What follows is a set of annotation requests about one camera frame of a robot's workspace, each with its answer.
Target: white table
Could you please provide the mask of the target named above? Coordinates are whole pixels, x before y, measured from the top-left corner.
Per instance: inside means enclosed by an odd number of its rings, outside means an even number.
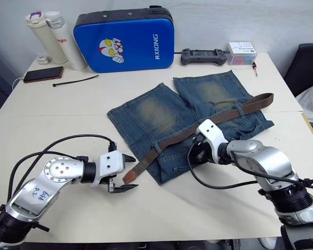
[[[234,66],[241,83],[252,95],[275,94],[274,103],[264,115],[275,126],[255,139],[282,150],[299,176],[313,178],[313,134],[298,105],[267,54],[257,59],[258,77],[251,66]],[[30,68],[44,68],[33,64]],[[164,82],[174,89],[172,77],[201,76],[225,72],[229,66],[178,64],[171,68],[101,74],[98,79],[52,87],[52,83],[83,79],[95,73],[65,69],[63,78],[47,82],[19,83],[0,110],[0,204],[5,203],[10,171],[23,156],[43,150],[53,141],[78,133],[109,136],[118,150],[132,155],[125,141],[106,117],[111,108],[121,105]],[[53,148],[90,159],[107,151],[107,143],[98,139],[75,139]],[[31,172],[37,176],[45,156]],[[17,175],[19,180],[27,161]],[[232,166],[212,164],[197,168],[202,178],[215,185],[253,180]],[[115,182],[120,185],[120,174]],[[109,195],[106,186],[88,184],[65,187],[58,201],[42,218],[50,233],[32,230],[31,242],[134,242],[170,240],[206,240],[256,238],[280,235],[280,222],[273,205],[257,193],[259,186],[233,190],[210,190],[201,186],[190,173],[159,186],[144,172],[127,193]]]
[[[173,77],[196,77],[233,70],[251,95],[274,93],[274,102],[264,112],[301,111],[302,108],[286,86],[281,75],[266,53],[258,55],[257,74],[251,65],[214,66],[206,64],[179,63],[175,55],[167,69],[103,73],[96,79],[70,85],[52,87],[53,83],[85,79],[96,75],[90,69],[74,71],[65,68],[61,79],[23,83],[19,82],[0,110],[1,115],[103,115],[112,108],[137,97],[163,82],[175,90]],[[55,67],[38,65],[35,61],[29,70]]]
[[[313,178],[313,135],[301,114],[269,112],[266,118],[273,120],[275,126],[255,138],[282,150],[299,176]],[[78,133],[105,134],[117,142],[121,152],[131,154],[114,126],[103,116],[0,116],[0,204],[5,203],[10,171],[20,158],[43,150],[59,138]],[[106,153],[107,143],[79,139],[58,144],[53,150],[93,159]],[[42,158],[31,178],[40,173],[49,158]],[[30,163],[23,165],[16,180]],[[196,171],[216,185],[254,179],[232,166],[208,164]],[[115,179],[118,185],[123,184],[122,176]],[[189,172],[162,186],[144,172],[134,183],[139,186],[113,195],[107,193],[106,186],[65,187],[41,220],[51,228],[50,233],[32,230],[27,241],[132,242],[280,235],[280,222],[273,205],[257,193],[257,184],[233,190],[210,190],[195,181]]]

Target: screwdriver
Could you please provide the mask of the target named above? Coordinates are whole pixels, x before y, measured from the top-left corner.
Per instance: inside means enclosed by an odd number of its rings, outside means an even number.
[[[252,63],[252,69],[255,71],[255,75],[257,76],[256,63],[254,61]]]

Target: blue cushioned case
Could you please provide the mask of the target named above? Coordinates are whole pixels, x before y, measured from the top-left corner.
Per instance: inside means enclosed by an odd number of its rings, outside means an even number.
[[[161,7],[82,14],[74,37],[95,72],[167,68],[174,58],[172,16]]]

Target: white water bottle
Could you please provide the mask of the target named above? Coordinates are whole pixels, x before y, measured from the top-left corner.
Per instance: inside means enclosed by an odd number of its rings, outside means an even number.
[[[48,11],[45,13],[47,25],[63,49],[68,61],[74,70],[82,70],[87,67],[80,50],[69,31],[60,11]]]
[[[27,26],[35,33],[43,44],[55,64],[64,64],[67,58],[59,46],[57,39],[53,36],[45,21],[45,15],[41,11],[26,16]]]

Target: faded denim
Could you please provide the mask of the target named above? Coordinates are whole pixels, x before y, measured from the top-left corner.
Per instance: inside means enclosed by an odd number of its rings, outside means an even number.
[[[148,172],[159,183],[189,170],[192,136],[161,151],[158,143],[218,112],[237,108],[252,98],[232,71],[203,77],[174,78],[179,94],[160,83],[154,89],[110,110],[107,115],[138,160],[152,148],[158,158]],[[227,140],[247,140],[273,126],[261,111],[218,124]]]

